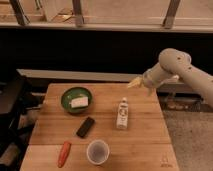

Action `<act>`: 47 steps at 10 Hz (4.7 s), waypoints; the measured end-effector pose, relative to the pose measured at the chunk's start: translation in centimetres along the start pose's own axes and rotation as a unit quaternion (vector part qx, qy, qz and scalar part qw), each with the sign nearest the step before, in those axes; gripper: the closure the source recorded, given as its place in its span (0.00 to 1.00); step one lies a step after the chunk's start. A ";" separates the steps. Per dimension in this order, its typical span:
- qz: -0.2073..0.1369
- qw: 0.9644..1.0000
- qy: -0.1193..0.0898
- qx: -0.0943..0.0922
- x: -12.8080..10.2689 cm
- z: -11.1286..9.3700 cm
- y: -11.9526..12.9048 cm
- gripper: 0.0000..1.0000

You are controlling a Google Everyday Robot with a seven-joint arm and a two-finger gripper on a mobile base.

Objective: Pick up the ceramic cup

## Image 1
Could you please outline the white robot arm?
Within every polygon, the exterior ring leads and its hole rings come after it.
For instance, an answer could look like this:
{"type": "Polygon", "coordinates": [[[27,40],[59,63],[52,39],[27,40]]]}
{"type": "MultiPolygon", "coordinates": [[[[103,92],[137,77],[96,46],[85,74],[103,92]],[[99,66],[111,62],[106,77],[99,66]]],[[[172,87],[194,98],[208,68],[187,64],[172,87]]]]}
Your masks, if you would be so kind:
{"type": "Polygon", "coordinates": [[[213,76],[193,66],[188,53],[173,48],[162,50],[158,63],[130,81],[127,87],[157,88],[175,75],[213,108],[213,76]]]}

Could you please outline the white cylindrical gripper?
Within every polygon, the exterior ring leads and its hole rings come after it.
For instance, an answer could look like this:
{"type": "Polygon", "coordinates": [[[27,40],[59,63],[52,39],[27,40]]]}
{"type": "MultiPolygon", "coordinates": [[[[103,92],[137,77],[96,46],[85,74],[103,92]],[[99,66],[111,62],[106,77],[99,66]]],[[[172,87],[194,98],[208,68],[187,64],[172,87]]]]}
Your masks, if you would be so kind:
{"type": "Polygon", "coordinates": [[[154,65],[152,68],[148,69],[142,74],[142,78],[136,77],[132,81],[130,81],[127,87],[141,87],[143,84],[145,87],[148,88],[147,96],[151,96],[152,93],[155,91],[154,88],[158,88],[168,80],[177,81],[178,79],[178,75],[165,70],[160,65],[154,65]]]}

